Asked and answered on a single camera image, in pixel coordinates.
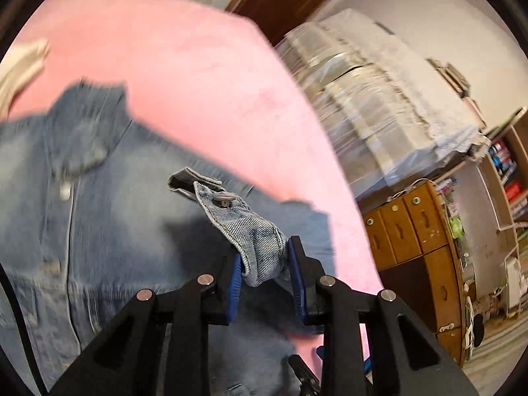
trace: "pink towel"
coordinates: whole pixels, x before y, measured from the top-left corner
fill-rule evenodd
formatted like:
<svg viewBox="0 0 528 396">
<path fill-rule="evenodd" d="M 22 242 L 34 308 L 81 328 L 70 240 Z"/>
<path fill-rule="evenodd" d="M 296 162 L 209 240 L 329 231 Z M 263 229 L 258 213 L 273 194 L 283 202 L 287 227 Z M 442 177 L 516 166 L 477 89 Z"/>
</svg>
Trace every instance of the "pink towel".
<svg viewBox="0 0 528 396">
<path fill-rule="evenodd" d="M 337 277 L 356 290 L 382 289 L 332 147 L 251 21 L 182 0 L 46 0 L 17 40 L 40 37 L 51 47 L 46 67 L 10 118 L 49 108 L 80 78 L 125 83 L 135 120 L 277 199 L 326 212 Z M 322 337 L 294 341 L 318 370 L 313 348 Z"/>
</svg>

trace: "shelf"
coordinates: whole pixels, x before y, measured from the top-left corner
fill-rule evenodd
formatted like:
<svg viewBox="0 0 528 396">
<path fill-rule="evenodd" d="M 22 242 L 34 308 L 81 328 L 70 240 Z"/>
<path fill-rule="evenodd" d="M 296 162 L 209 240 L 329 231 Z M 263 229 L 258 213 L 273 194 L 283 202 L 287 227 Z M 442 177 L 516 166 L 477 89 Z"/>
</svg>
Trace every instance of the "shelf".
<svg viewBox="0 0 528 396">
<path fill-rule="evenodd" d="M 463 249 L 473 261 L 477 297 L 489 295 L 505 283 L 505 258 L 517 254 L 510 207 L 489 156 L 478 166 L 468 162 L 453 177 L 452 197 L 464 227 Z"/>
<path fill-rule="evenodd" d="M 511 203 L 512 209 L 528 196 L 528 155 L 515 126 L 510 127 L 503 135 L 503 139 L 510 151 L 511 159 L 517 162 L 515 179 L 519 180 L 524 191 Z"/>
<path fill-rule="evenodd" d="M 482 180 L 486 186 L 489 200 L 493 204 L 493 212 L 497 221 L 497 229 L 513 225 L 510 204 L 506 198 L 504 187 L 493 165 L 491 157 L 486 154 L 479 166 Z"/>
</svg>

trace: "wooden drawer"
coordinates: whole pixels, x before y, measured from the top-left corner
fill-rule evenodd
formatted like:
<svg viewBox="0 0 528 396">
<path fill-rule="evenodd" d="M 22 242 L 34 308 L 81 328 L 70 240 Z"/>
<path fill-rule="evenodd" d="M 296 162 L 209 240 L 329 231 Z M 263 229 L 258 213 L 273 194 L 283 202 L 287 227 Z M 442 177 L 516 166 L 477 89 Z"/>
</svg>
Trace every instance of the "wooden drawer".
<svg viewBox="0 0 528 396">
<path fill-rule="evenodd" d="M 462 329 L 446 330 L 436 335 L 439 344 L 445 348 L 449 355 L 460 363 L 462 357 Z"/>
<path fill-rule="evenodd" d="M 369 236 L 370 249 L 376 262 L 378 271 L 396 265 L 396 258 L 392 250 L 389 234 L 379 211 L 373 211 L 363 217 L 366 232 Z"/>
<path fill-rule="evenodd" d="M 424 254 L 447 244 L 446 230 L 430 189 L 425 183 L 403 197 Z"/>
<path fill-rule="evenodd" d="M 402 198 L 397 198 L 379 209 L 397 263 L 421 255 L 422 251 L 413 223 Z"/>
<path fill-rule="evenodd" d="M 451 323 L 455 328 L 460 327 L 460 292 L 449 247 L 429 253 L 425 261 L 435 303 L 437 332 Z"/>
<path fill-rule="evenodd" d="M 379 272 L 384 288 L 393 290 L 411 308 L 431 333 L 436 327 L 435 303 L 424 256 Z"/>
</svg>

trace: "white cloth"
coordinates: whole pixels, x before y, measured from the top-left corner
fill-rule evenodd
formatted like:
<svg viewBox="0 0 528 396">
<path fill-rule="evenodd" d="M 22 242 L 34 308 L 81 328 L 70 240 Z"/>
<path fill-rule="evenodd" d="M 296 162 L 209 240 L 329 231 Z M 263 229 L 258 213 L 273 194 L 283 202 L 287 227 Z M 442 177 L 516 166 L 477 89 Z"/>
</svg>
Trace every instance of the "white cloth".
<svg viewBox="0 0 528 396">
<path fill-rule="evenodd" d="M 0 62 L 0 121 L 7 118 L 14 96 L 44 68 L 46 39 L 12 44 Z"/>
<path fill-rule="evenodd" d="M 472 112 L 431 65 L 352 9 L 302 24 L 277 50 L 356 197 L 423 177 L 479 139 Z"/>
</svg>

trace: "denim jacket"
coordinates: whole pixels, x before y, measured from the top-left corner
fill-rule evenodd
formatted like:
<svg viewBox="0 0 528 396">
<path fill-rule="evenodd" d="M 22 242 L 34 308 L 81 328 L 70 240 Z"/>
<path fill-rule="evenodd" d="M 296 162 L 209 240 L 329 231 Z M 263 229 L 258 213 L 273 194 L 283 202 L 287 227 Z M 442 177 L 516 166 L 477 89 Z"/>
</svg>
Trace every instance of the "denim jacket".
<svg viewBox="0 0 528 396">
<path fill-rule="evenodd" d="M 185 168 L 221 181 L 284 237 L 300 235 L 333 273 L 324 214 L 278 203 L 134 123 L 122 88 L 73 86 L 46 115 L 0 125 L 0 262 L 48 388 L 139 289 L 177 289 L 231 248 L 199 202 L 168 188 Z M 273 280 L 243 285 L 234 322 L 210 327 L 212 394 L 298 393 L 284 361 L 286 335 L 300 329 L 293 311 Z M 35 391 L 1 291 L 0 345 Z"/>
</svg>

